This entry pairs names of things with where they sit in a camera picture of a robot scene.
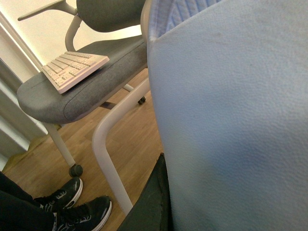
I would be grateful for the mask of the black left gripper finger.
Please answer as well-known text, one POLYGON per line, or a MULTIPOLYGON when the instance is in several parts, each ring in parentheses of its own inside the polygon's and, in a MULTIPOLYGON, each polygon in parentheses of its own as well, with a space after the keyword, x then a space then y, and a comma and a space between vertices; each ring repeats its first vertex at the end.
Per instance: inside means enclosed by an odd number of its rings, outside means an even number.
POLYGON ((164 153, 160 154, 137 202, 118 230, 171 230, 171 202, 164 153))

